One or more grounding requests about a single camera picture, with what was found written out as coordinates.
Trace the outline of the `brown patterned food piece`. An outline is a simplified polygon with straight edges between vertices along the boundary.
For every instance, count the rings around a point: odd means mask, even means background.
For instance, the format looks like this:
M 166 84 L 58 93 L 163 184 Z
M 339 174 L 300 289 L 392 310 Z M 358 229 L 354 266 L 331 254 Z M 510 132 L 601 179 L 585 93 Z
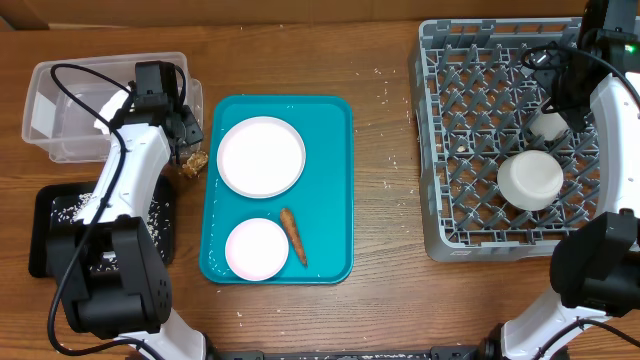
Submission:
M 181 165 L 181 174 L 187 178 L 198 177 L 208 162 L 209 156 L 206 152 L 196 151 Z

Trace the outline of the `white cup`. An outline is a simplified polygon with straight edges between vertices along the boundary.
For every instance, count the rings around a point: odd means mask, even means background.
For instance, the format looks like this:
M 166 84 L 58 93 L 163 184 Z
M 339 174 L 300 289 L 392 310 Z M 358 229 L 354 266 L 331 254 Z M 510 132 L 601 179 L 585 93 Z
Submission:
M 569 126 L 558 113 L 537 114 L 530 123 L 529 130 L 532 135 L 541 136 L 544 141 L 554 141 L 569 130 Z

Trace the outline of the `white paper napkin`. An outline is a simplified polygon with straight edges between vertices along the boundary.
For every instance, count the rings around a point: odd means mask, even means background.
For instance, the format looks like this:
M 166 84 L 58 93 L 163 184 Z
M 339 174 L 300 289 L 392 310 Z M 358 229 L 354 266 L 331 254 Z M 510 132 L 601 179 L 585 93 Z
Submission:
M 98 114 L 106 121 L 109 122 L 116 112 L 122 107 L 125 100 L 129 95 L 129 91 L 131 87 L 129 85 L 126 86 L 125 90 L 118 90 L 111 98 L 101 107 Z M 94 121 L 94 127 L 98 129 L 103 135 L 108 135 L 110 130 L 107 125 L 105 125 L 99 118 L 96 118 Z

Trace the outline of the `large white dinner plate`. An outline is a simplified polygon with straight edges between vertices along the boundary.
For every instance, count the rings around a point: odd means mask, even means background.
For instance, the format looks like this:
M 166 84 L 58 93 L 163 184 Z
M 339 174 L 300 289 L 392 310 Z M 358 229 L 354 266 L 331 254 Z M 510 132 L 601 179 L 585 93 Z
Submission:
M 223 182 L 235 193 L 266 199 L 289 190 L 301 177 L 306 147 L 289 123 L 256 116 L 234 125 L 222 138 L 216 165 Z

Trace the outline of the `pale green bowl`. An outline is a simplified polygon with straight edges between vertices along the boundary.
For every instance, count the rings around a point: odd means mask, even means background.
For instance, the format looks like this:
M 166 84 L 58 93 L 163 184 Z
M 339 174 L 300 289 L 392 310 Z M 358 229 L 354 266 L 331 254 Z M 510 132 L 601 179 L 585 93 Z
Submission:
M 526 211 L 551 205 L 564 182 L 560 164 L 548 153 L 527 150 L 506 159 L 499 167 L 497 185 L 502 197 Z

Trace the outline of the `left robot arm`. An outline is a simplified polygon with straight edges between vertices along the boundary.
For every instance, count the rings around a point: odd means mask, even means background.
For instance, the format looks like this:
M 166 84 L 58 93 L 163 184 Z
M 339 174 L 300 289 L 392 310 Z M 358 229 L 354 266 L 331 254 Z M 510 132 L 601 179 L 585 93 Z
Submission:
M 129 345 L 151 359 L 214 358 L 207 336 L 173 310 L 169 274 L 147 228 L 171 155 L 167 137 L 184 111 L 177 95 L 132 92 L 108 122 L 112 148 L 91 199 L 47 244 L 58 285 L 47 334 L 59 353 Z

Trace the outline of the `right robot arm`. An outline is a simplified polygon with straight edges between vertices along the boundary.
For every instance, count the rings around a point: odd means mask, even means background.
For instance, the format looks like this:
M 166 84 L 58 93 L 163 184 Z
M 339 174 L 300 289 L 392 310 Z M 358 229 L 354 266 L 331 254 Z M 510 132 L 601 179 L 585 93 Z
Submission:
M 591 328 L 632 345 L 608 325 L 639 307 L 639 41 L 620 29 L 584 29 L 561 57 L 551 93 L 555 111 L 585 95 L 599 138 L 595 217 L 562 240 L 551 257 L 550 288 L 519 317 L 494 328 L 476 359 L 565 359 L 567 345 Z

